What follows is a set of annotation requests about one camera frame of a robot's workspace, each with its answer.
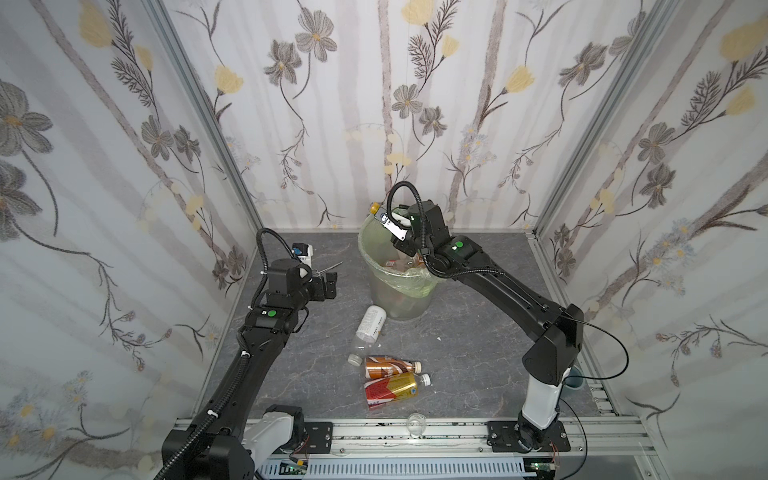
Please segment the red yellow tea bottle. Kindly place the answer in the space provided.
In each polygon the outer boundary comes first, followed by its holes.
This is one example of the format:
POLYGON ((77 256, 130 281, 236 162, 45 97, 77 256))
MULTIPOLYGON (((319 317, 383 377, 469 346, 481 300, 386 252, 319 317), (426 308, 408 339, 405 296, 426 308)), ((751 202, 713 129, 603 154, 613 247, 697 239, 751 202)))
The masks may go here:
POLYGON ((421 387, 432 385, 429 374, 401 373, 386 378, 370 380, 364 385, 366 403, 369 408, 379 407, 418 395, 421 387))

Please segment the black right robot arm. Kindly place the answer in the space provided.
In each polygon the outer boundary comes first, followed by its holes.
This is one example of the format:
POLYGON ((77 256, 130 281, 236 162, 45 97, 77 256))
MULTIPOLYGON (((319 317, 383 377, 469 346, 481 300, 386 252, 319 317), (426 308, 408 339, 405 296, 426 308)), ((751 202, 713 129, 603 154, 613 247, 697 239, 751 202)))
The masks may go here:
POLYGON ((458 281, 479 293, 532 340, 522 357, 528 383, 512 428, 512 448, 529 453, 547 445, 559 420, 562 389, 576 377, 572 368, 582 351, 584 329, 618 337, 587 322, 576 305, 562 306, 532 290, 474 240, 451 234, 440 207, 424 201, 409 181, 391 187, 376 218, 391 233, 396 250, 420 256, 432 276, 458 281))

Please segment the white label bottle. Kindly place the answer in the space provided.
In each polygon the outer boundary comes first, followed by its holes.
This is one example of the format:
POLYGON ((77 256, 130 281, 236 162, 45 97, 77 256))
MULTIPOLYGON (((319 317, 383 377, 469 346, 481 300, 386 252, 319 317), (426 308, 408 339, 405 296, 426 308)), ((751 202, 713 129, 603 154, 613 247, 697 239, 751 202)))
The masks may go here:
POLYGON ((350 365, 362 365, 366 352, 377 342, 386 318, 387 313, 382 307, 371 305, 367 308, 352 337, 347 357, 350 365))

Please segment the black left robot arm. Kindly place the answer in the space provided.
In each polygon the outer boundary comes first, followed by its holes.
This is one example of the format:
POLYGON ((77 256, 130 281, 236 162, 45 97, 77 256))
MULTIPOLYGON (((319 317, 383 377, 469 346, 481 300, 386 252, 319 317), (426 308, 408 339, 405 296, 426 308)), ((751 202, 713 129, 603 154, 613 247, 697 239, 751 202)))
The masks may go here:
POLYGON ((307 245, 291 247, 272 229, 260 229, 256 243, 262 277, 237 331, 239 353, 190 425, 167 435, 158 479, 258 479, 275 451, 306 441, 299 407, 273 407, 252 433, 246 426, 270 368, 308 318, 309 303, 334 299, 338 275, 314 272, 307 245))

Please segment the brown coffee bottle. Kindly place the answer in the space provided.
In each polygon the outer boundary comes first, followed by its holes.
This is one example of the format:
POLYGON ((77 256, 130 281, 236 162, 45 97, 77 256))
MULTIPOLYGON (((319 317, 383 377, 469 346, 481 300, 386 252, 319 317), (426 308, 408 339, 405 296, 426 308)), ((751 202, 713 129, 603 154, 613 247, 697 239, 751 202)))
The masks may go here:
POLYGON ((404 373, 422 373, 420 361, 402 360, 391 356, 368 356, 364 362, 364 375, 367 380, 389 378, 404 373))

